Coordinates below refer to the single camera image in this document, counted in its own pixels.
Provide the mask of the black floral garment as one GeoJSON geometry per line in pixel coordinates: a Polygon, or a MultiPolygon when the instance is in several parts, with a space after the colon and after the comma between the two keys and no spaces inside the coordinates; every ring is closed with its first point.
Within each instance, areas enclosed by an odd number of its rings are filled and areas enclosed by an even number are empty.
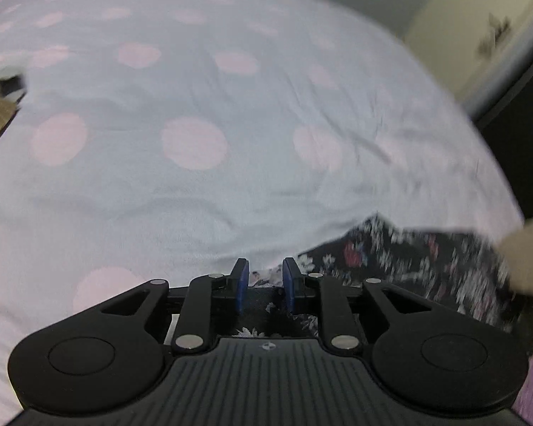
{"type": "Polygon", "coordinates": [[[337,240],[296,256],[303,274],[344,286],[377,278],[524,338],[533,337],[533,298],[513,293],[504,257],[467,232],[404,230],[376,214],[337,240]]]}

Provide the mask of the pink-dotted light bedsheet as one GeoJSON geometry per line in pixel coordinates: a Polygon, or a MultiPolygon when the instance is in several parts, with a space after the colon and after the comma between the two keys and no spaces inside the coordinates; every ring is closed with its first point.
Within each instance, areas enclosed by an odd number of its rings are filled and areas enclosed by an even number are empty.
{"type": "Polygon", "coordinates": [[[499,240],[523,219],[467,115],[323,0],[0,0],[0,425],[26,335],[153,277],[281,263],[374,213],[499,240]]]}

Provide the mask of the cream wardrobe door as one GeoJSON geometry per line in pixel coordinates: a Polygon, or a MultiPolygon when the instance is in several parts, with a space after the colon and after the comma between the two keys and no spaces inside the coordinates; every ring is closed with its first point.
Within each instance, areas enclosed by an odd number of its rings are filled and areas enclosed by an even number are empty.
{"type": "Polygon", "coordinates": [[[403,41],[462,100],[532,21],[533,0],[427,0],[403,41]]]}

